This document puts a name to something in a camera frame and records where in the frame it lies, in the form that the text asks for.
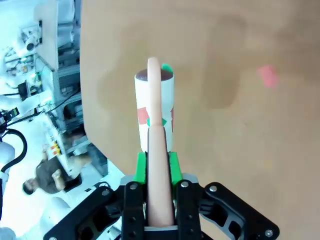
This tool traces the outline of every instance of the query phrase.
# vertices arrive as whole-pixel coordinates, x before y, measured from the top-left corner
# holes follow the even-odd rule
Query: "brown cardboard surface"
[[[157,56],[175,73],[183,172],[220,182],[280,227],[318,235],[320,2],[86,0],[81,91],[90,140],[125,174],[140,151],[134,75]],[[258,69],[278,79],[266,88]],[[212,224],[214,239],[226,239]]]

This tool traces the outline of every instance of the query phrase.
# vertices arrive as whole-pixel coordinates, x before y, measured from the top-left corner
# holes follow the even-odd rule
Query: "man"
[[[25,181],[22,185],[23,191],[31,195],[37,189],[42,189],[48,194],[56,194],[65,189],[66,182],[75,179],[84,165],[91,162],[88,155],[74,156],[68,159],[71,170],[69,174],[65,171],[57,156],[48,160],[46,147],[42,151],[42,161],[35,169],[35,178]]]

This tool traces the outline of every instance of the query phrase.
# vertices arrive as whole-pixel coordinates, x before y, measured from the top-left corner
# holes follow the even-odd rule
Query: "black cable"
[[[2,138],[7,134],[8,134],[8,132],[5,132],[3,135],[0,136],[0,143],[2,142]]]
[[[73,93],[69,97],[67,97],[66,100],[64,100],[63,102],[58,104],[55,108],[50,109],[49,111],[47,111],[47,113],[51,113],[53,110],[56,110],[58,107],[60,107],[62,104],[64,104],[66,101],[68,101],[70,98],[72,98],[74,95],[76,95],[78,93],[80,93],[80,88],[75,93]]]
[[[19,120],[17,120],[17,121],[14,121],[14,122],[9,123],[7,126],[10,127],[10,126],[12,126],[13,124],[17,124],[17,123],[20,123],[20,122],[22,122],[22,121],[24,121],[24,120],[28,120],[28,119],[30,119],[30,118],[36,117],[36,116],[42,114],[43,112],[44,112],[44,111],[40,111],[40,112],[34,113],[34,114],[30,115],[30,116],[26,116],[26,117],[21,118],[21,119],[19,119]]]
[[[11,168],[13,165],[16,165],[16,164],[20,163],[21,160],[25,158],[25,156],[27,154],[27,150],[28,150],[27,140],[26,140],[25,136],[20,131],[10,128],[10,129],[7,130],[7,134],[12,134],[12,135],[18,136],[21,139],[22,143],[23,143],[23,150],[22,150],[22,152],[21,152],[21,154],[19,156],[17,156],[11,162],[7,163],[6,165],[4,165],[2,167],[1,172],[3,172],[3,173],[7,169]]]
[[[73,96],[76,95],[77,93],[80,93],[80,88],[79,88],[75,93],[71,94],[71,95],[70,95],[67,99],[65,99],[63,102],[61,102],[60,104],[58,104],[55,108],[50,109],[49,111],[47,111],[47,113],[51,113],[53,110],[55,110],[55,109],[57,109],[58,107],[60,107],[62,104],[64,104],[66,101],[68,101],[71,97],[73,97]],[[40,115],[40,114],[42,114],[42,113],[44,113],[44,112],[45,112],[45,111],[43,110],[43,111],[34,113],[34,114],[30,115],[30,116],[26,116],[26,117],[21,118],[21,119],[19,119],[19,120],[17,120],[17,121],[14,121],[14,122],[9,123],[7,126],[10,127],[10,126],[12,126],[13,124],[17,124],[17,123],[23,122],[24,120],[28,120],[28,119],[30,119],[30,118],[36,117],[36,116],[38,116],[38,115]]]
[[[77,115],[78,113],[83,113],[83,112],[84,112],[83,110],[76,111],[76,112],[74,113],[74,115]]]
[[[46,66],[47,66],[47,65],[44,65],[43,68],[41,69],[41,71],[37,71],[37,73],[42,74],[42,72],[43,72],[43,70],[45,69]]]
[[[25,138],[25,136],[19,132],[18,130],[15,130],[15,129],[8,129],[7,132],[5,133],[6,134],[13,134],[13,135],[16,135],[18,136],[22,143],[23,143],[23,150],[21,152],[21,154],[16,157],[15,159],[13,159],[12,161],[10,161],[9,163],[7,163],[6,165],[4,165],[1,169],[1,172],[5,173],[7,169],[11,168],[13,165],[16,165],[18,163],[20,163],[22,161],[22,159],[25,158],[26,154],[27,154],[27,150],[28,150],[28,145],[27,145],[27,140]],[[3,197],[4,197],[4,193],[2,191],[2,184],[3,184],[3,181],[2,179],[0,179],[0,220],[2,218],[2,207],[3,207]]]
[[[48,105],[52,105],[52,103],[46,103],[45,105],[37,106],[37,108],[42,108],[42,107],[45,107],[45,106],[48,106]]]
[[[13,86],[10,86],[8,83],[5,83],[5,85],[6,85],[7,87],[11,88],[11,89],[18,89],[17,86],[16,86],[16,87],[13,87]]]
[[[20,93],[7,93],[7,94],[1,94],[2,96],[14,96],[14,95],[20,95]]]

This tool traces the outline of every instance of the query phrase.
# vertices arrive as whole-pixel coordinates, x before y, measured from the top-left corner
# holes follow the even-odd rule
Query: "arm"
[[[59,169],[57,171],[55,171],[54,174],[52,174],[52,178],[54,180],[56,189],[58,189],[59,191],[65,189],[66,183],[65,183],[64,179],[62,178],[61,171]]]
[[[47,154],[48,145],[44,145],[42,148],[42,163],[48,161],[48,154]]]

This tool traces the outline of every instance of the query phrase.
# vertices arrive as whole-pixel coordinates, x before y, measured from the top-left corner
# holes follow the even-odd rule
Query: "red pattern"
[[[141,125],[147,124],[147,119],[149,118],[149,115],[147,113],[147,108],[142,107],[142,108],[139,108],[137,111],[138,111],[139,124]]]

